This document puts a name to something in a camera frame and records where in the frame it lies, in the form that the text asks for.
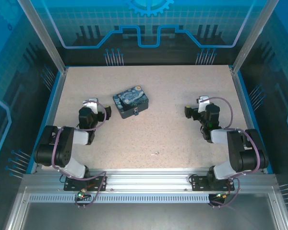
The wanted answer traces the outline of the starry night print tin box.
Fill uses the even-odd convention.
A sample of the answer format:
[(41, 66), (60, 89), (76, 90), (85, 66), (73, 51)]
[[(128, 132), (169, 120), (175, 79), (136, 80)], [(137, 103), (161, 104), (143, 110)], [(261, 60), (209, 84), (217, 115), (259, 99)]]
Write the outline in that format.
[(122, 119), (135, 116), (133, 110), (136, 107), (140, 113), (149, 106), (149, 99), (139, 85), (115, 94), (112, 98)]

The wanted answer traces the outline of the steel sheet panel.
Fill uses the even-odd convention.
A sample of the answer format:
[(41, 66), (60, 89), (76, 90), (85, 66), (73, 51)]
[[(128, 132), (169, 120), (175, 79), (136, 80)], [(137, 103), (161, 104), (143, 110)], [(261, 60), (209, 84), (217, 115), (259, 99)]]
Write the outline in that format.
[(266, 196), (239, 195), (229, 206), (192, 203), (67, 203), (28, 206), (19, 230), (277, 230)]

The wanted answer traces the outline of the aluminium table side rail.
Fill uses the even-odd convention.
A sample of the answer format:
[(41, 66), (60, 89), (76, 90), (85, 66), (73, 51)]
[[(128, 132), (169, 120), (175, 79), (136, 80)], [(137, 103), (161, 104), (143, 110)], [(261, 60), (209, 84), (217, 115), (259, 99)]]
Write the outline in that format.
[(49, 96), (49, 100), (36, 138), (36, 142), (33, 147), (32, 156), (26, 170), (27, 174), (33, 174), (36, 171), (37, 164), (34, 161), (34, 152), (38, 146), (44, 127), (47, 125), (53, 125), (54, 123), (65, 79), (66, 79), (66, 73), (60, 73), (58, 71)]
[(254, 128), (258, 131), (260, 140), (263, 144), (263, 148), (264, 148), (264, 150), (266, 150), (263, 139), (262, 139), (261, 132), (260, 132), (259, 127), (258, 127), (257, 120), (255, 118), (253, 108), (251, 105), (249, 94), (247, 92), (247, 89), (246, 89), (246, 86), (245, 86), (245, 83), (243, 80), (243, 77), (242, 77), (240, 71), (238, 71), (238, 73), (234, 73), (232, 65), (229, 65), (229, 70), (230, 70), (230, 73), (232, 75), (232, 79), (233, 79), (233, 82), (234, 82), (234, 85), (236, 88), (236, 92), (237, 92), (237, 95), (238, 95), (238, 98), (240, 101), (240, 105), (242, 108), (242, 112), (243, 112), (243, 115), (245, 118), (247, 128)]

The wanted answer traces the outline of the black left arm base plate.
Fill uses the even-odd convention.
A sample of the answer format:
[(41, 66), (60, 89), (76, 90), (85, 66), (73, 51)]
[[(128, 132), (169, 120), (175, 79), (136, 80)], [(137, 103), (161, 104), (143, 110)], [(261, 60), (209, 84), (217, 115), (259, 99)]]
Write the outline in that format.
[(88, 180), (88, 181), (80, 181), (71, 178), (66, 178), (63, 190), (64, 191), (81, 191), (82, 189), (86, 189), (87, 191), (97, 191), (98, 188), (101, 186), (100, 191), (106, 190), (106, 183), (107, 177), (105, 177), (104, 181), (102, 182), (103, 176), (99, 176), (95, 179)]

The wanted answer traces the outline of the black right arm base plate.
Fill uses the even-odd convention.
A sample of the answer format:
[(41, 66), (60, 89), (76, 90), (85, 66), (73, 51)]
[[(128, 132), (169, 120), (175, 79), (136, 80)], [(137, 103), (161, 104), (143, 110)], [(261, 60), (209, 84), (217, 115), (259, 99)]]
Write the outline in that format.
[(191, 184), (193, 191), (231, 192), (235, 190), (233, 182), (230, 182), (228, 179), (216, 180), (209, 179), (208, 176), (198, 176), (196, 174), (192, 174), (189, 176), (188, 181)]

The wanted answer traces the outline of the aluminium mounting rail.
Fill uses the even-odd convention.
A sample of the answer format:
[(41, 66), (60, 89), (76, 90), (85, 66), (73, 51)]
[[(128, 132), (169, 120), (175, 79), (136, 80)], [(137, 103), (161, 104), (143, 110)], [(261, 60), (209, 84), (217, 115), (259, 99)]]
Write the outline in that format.
[[(189, 176), (206, 175), (207, 168), (171, 169), (107, 169), (107, 193), (191, 193)], [(59, 193), (63, 184), (59, 182), (57, 171), (41, 170), (26, 174), (20, 184), (20, 192)], [(268, 194), (279, 190), (276, 176), (257, 172), (239, 177), (235, 186), (240, 186), (243, 194)]]

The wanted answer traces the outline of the aluminium frame post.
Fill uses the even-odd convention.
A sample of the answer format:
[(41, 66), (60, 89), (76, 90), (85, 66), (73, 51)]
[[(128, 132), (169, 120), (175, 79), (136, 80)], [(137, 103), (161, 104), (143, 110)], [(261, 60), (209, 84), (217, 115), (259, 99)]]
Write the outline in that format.
[(25, 15), (27, 16), (32, 27), (34, 28), (39, 39), (41, 40), (42, 44), (44, 45), (52, 61), (54, 62), (56, 68), (61, 74), (65, 74), (66, 73), (65, 64), (61, 59), (58, 50), (56, 49), (54, 43), (52, 42), (51, 37), (47, 32), (44, 24), (42, 23), (42, 20), (40, 19), (33, 4), (31, 3), (30, 0), (17, 0), (17, 1), (20, 4)]
[(254, 46), (257, 38), (262, 33), (267, 21), (269, 20), (272, 12), (274, 11), (279, 0), (267, 0), (263, 9), (261, 10), (254, 26), (252, 27), (244, 45), (242, 46), (235, 62), (232, 65), (231, 73), (232, 75), (237, 75), (241, 66), (243, 65), (246, 57), (249, 55), (252, 47)]

